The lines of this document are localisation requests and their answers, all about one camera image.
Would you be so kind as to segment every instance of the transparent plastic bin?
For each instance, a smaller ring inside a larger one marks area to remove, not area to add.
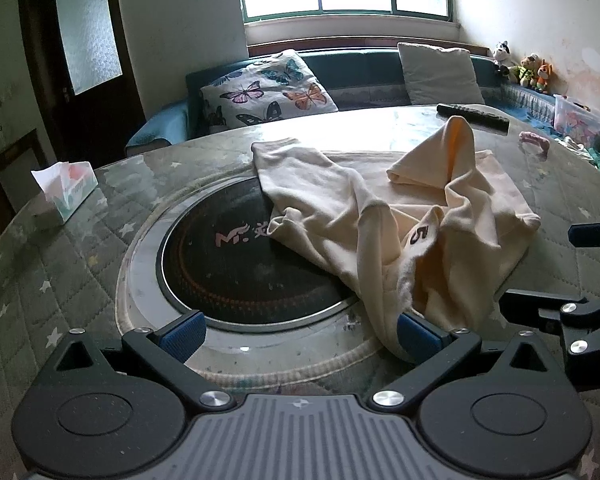
[[[554,128],[585,148],[593,148],[600,137],[600,116],[574,104],[574,99],[555,95]]]

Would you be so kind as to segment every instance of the window frame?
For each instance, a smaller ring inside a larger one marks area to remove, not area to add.
[[[247,6],[245,0],[240,0],[242,8],[242,20],[244,23],[262,22],[264,20],[275,20],[276,18],[295,18],[298,16],[324,16],[329,14],[369,14],[379,16],[409,16],[411,18],[426,18],[428,20],[438,20],[439,22],[453,22],[453,0],[446,0],[446,16],[439,14],[429,14],[426,12],[413,12],[411,10],[398,10],[397,0],[391,0],[391,10],[324,10],[322,0],[318,0],[318,9],[316,10],[298,10],[296,12],[280,12],[277,14],[264,14],[263,16],[247,16]]]

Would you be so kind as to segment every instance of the triangular cutout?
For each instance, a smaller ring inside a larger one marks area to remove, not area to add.
[[[56,370],[64,372],[66,370],[76,370],[78,368],[88,368],[93,365],[93,361],[87,349],[81,341],[72,343],[62,356],[62,360]]]
[[[534,370],[536,372],[545,372],[546,366],[538,357],[536,349],[532,345],[522,344],[518,347],[516,355],[511,360],[512,368],[521,368],[522,370]]]

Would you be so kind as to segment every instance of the sofa backrest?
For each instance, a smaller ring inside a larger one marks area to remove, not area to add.
[[[347,96],[358,91],[352,101],[360,102],[360,92],[367,106],[409,105],[404,88],[404,76],[397,48],[332,48],[298,52],[318,81],[329,91],[340,109],[347,109]],[[269,56],[252,57],[244,61],[225,64],[187,74],[189,93],[189,124],[194,129],[192,137],[202,133],[198,128],[202,119],[200,89],[214,79],[233,70]],[[478,86],[500,85],[493,67],[493,60],[482,56],[471,56]]]

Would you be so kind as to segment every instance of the door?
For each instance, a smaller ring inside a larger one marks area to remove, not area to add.
[[[59,160],[124,158],[144,123],[118,0],[18,0],[31,81]]]

